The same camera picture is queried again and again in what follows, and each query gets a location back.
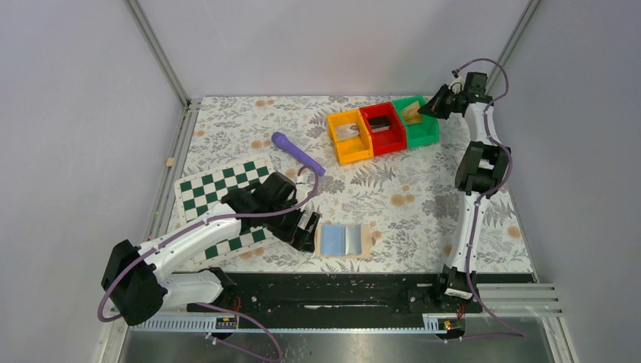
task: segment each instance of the white wall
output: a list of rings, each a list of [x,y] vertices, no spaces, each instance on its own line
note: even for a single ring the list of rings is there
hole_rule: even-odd
[[[634,0],[543,2],[495,111],[535,264],[582,362],[641,354],[639,14]]]
[[[498,57],[527,2],[141,0],[191,97],[435,92]]]
[[[85,363],[181,107],[125,3],[0,2],[0,361]]]

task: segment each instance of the gray floor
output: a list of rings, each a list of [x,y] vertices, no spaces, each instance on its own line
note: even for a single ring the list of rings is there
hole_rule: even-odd
[[[509,319],[527,339],[491,338],[466,343],[431,343],[433,335],[416,334],[277,334],[285,362],[533,362],[553,361],[543,327],[534,318]],[[483,318],[468,318],[468,334],[503,331]],[[121,363],[259,362],[226,346],[212,346],[202,334],[130,332]],[[230,342],[276,357],[264,334],[236,333]]]

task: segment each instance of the purple microphone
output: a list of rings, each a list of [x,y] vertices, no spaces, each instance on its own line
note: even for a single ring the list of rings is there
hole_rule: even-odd
[[[289,155],[293,156],[294,158],[296,158],[296,160],[303,163],[303,165],[309,166],[310,168],[314,169],[314,171],[318,175],[325,175],[325,169],[319,163],[317,163],[316,160],[305,154],[303,150],[300,150],[296,145],[292,144],[292,142],[284,134],[275,132],[271,136],[271,142],[273,142],[274,145],[285,150]]]

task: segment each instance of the green and white checkered pattern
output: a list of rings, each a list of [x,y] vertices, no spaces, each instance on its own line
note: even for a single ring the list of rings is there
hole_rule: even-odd
[[[208,170],[178,180],[175,183],[175,193],[181,224],[184,225],[204,214],[229,191],[264,182],[272,169],[269,156],[261,155],[228,164],[218,170]],[[253,228],[239,237],[224,240],[208,248],[195,257],[194,262],[231,258],[263,246],[264,244],[258,244],[258,242],[267,239],[275,238],[267,229]]]

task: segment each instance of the tabletop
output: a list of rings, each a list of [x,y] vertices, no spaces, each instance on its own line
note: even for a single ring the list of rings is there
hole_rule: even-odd
[[[369,259],[331,259],[280,241],[217,262],[225,271],[440,272],[457,225],[454,174],[469,143],[459,114],[439,120],[432,145],[339,165],[327,115],[390,101],[387,96],[207,97],[201,104],[182,176],[268,153],[275,170],[294,178],[301,164],[271,143],[279,131],[327,171],[312,202],[321,223],[365,224]],[[169,231],[180,226],[174,205]],[[479,272],[532,272],[508,189],[491,198],[478,246]],[[201,269],[186,265],[184,269]]]

